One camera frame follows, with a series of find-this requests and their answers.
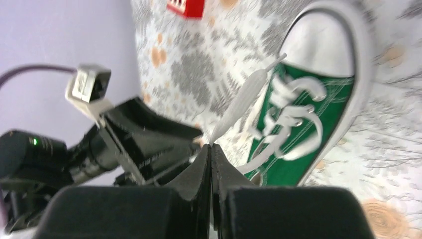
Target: black cable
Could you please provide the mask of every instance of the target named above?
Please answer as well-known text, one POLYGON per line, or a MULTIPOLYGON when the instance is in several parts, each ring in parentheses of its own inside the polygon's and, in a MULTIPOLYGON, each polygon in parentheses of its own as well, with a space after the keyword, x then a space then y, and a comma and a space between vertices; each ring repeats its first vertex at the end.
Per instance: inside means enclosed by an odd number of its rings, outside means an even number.
POLYGON ((70 74, 73 74, 76 72, 75 68, 70 68, 70 67, 65 67, 65 66, 54 66, 54 65, 48 65, 48 64, 22 65, 22 66, 12 68, 0 76, 0 89, 8 80, 10 80, 11 78, 19 74, 22 74, 28 71, 43 71, 43 70, 58 71, 58 72, 70 73, 70 74))

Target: white cable connector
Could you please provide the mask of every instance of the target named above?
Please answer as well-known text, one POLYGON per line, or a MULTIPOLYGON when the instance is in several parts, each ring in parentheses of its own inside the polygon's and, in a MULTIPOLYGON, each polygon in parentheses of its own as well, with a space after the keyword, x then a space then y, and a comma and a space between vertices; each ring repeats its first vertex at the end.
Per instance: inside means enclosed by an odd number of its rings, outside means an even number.
POLYGON ((98 65, 81 65, 66 86, 65 98, 97 125, 100 114, 114 105, 104 97, 111 71, 98 65))

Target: white rubber sole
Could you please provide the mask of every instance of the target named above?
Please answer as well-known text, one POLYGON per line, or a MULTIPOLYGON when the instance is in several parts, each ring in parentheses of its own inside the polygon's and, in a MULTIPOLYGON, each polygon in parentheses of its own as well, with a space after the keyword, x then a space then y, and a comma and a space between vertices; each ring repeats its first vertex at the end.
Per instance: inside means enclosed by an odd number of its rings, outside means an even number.
POLYGON ((347 102, 346 108, 340 121, 335 128, 334 133, 331 135, 324 148, 321 150, 315 161, 312 163, 308 171, 304 174, 298 185, 303 185, 310 173, 315 169, 316 165, 324 159, 328 152, 336 146, 341 138, 347 133, 353 124, 356 117, 359 115, 362 107, 368 99, 368 95, 372 89, 372 83, 375 78, 375 67, 373 64, 374 44, 370 35, 370 30, 367 22, 358 9, 351 4, 334 1, 334 0, 321 0, 308 5, 304 10, 299 13, 295 21, 303 14, 312 10, 324 9, 325 11, 332 11, 340 15, 345 23, 349 26, 352 34, 352 42, 354 43, 355 55, 355 82, 353 91, 347 102))

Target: orange floral pattern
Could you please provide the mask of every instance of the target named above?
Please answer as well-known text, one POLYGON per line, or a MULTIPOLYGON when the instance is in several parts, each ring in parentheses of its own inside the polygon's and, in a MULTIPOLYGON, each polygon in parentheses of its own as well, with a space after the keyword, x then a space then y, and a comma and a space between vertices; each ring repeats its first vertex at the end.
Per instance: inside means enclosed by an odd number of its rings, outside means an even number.
POLYGON ((402 239, 409 230, 404 215, 386 203, 370 200, 362 204, 375 235, 383 239, 402 239))

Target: shoelace aglet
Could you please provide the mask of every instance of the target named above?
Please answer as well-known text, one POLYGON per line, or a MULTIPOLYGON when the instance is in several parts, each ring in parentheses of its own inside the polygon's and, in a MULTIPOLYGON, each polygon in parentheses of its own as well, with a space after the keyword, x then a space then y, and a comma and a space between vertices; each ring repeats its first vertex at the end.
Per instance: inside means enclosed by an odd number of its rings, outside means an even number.
POLYGON ((271 63, 267 68, 265 68, 266 72, 269 72, 271 69, 273 69, 278 63, 280 63, 284 58, 287 57, 286 53, 283 53, 279 58, 277 58, 273 63, 271 63))

